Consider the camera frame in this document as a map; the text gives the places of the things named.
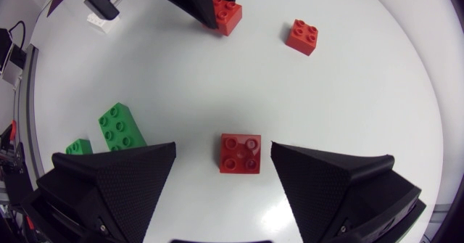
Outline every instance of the textured black plastic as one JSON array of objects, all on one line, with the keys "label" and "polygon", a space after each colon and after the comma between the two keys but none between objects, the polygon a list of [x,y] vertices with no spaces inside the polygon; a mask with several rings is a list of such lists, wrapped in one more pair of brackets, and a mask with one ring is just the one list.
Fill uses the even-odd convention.
[{"label": "textured black plastic", "polygon": [[394,158],[353,157],[273,143],[271,158],[303,242],[319,242],[348,187],[392,169]]},{"label": "textured black plastic", "polygon": [[175,159],[175,143],[99,155],[64,155],[57,170],[93,181],[109,212],[130,243],[142,242]]}]

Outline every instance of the white table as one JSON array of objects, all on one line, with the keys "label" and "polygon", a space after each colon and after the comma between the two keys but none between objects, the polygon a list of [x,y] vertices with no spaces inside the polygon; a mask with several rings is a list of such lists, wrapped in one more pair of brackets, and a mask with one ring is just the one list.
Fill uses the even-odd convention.
[{"label": "white table", "polygon": [[[237,0],[242,21],[211,34],[165,0],[124,0],[108,35],[83,0],[38,20],[35,111],[45,170],[77,138],[108,151],[97,119],[116,102],[148,144],[177,159],[145,242],[301,242],[270,141],[351,155],[395,156],[428,205],[402,242],[419,242],[442,171],[442,125],[413,45],[378,0]],[[319,30],[310,57],[283,40],[294,19]],[[259,175],[219,174],[221,133],[262,135]]]}]

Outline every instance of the lego stud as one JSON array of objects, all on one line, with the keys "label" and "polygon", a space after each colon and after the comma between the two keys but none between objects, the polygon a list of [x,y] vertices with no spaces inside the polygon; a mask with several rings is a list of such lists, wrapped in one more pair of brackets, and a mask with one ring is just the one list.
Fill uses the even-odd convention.
[{"label": "lego stud", "polygon": [[302,36],[303,35],[303,30],[299,28],[295,28],[293,30],[293,33],[296,34],[297,36]]},{"label": "lego stud", "polygon": [[112,131],[105,131],[104,138],[107,141],[111,141],[113,139],[113,132]]},{"label": "lego stud", "polygon": [[314,41],[316,41],[316,37],[315,36],[306,36],[306,40],[309,41],[310,43],[313,43]]},{"label": "lego stud", "polygon": [[222,3],[223,3],[223,0],[212,0],[212,4],[214,4],[215,6],[218,6]]},{"label": "lego stud", "polygon": [[228,170],[235,170],[235,168],[237,167],[237,162],[234,159],[227,159],[224,162],[224,166]]},{"label": "lego stud", "polygon": [[123,145],[129,147],[132,144],[132,139],[130,137],[123,138]]},{"label": "lego stud", "polygon": [[258,147],[258,141],[255,139],[248,139],[245,142],[245,145],[248,149],[253,150],[253,149],[256,149],[256,147]]},{"label": "lego stud", "polygon": [[106,126],[108,124],[108,119],[104,116],[99,119],[99,123],[101,126]]},{"label": "lego stud", "polygon": [[318,29],[316,29],[314,26],[310,26],[310,27],[308,28],[308,30],[309,30],[310,33],[315,33],[315,32],[318,31]]},{"label": "lego stud", "polygon": [[124,123],[123,122],[117,122],[116,123],[116,130],[117,131],[124,131]]},{"label": "lego stud", "polygon": [[116,117],[117,114],[118,114],[118,111],[115,107],[111,108],[111,110],[109,111],[109,114],[112,116],[112,117]]},{"label": "lego stud", "polygon": [[236,6],[237,4],[235,2],[228,2],[227,4],[225,4],[225,8],[229,10],[233,10]]},{"label": "lego stud", "polygon": [[256,163],[256,160],[247,160],[245,163],[245,168],[247,170],[255,170],[258,167],[258,164]]},{"label": "lego stud", "polygon": [[225,140],[225,147],[226,147],[227,149],[235,149],[235,148],[237,148],[237,145],[238,145],[238,144],[239,144],[239,143],[237,142],[237,139],[236,139],[236,138],[227,138],[227,139]]},{"label": "lego stud", "polygon": [[303,26],[305,26],[305,22],[303,22],[302,20],[297,20],[297,21],[295,22],[295,24],[297,24],[298,27],[303,27]]},{"label": "lego stud", "polygon": [[225,20],[226,17],[227,17],[227,12],[226,11],[220,11],[217,14],[217,18],[219,18],[221,20]]}]

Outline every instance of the white block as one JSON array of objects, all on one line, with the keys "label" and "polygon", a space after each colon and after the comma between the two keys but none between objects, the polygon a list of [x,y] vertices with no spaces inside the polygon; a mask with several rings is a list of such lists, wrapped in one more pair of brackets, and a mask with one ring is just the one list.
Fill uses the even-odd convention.
[{"label": "white block", "polygon": [[113,20],[104,20],[94,13],[91,13],[87,16],[87,21],[95,28],[103,31],[104,33],[108,33],[119,21],[119,15]]}]

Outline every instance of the metal frame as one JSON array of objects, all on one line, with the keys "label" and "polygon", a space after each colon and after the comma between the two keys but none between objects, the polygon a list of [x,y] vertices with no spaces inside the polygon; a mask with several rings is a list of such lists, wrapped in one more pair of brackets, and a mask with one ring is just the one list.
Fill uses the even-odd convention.
[{"label": "metal frame", "polygon": [[34,86],[38,49],[30,44],[22,72],[22,80],[15,93],[14,119],[17,122],[16,140],[24,146],[25,163],[32,187],[37,189],[36,180],[44,174],[44,167],[38,150],[36,118],[34,116]]}]

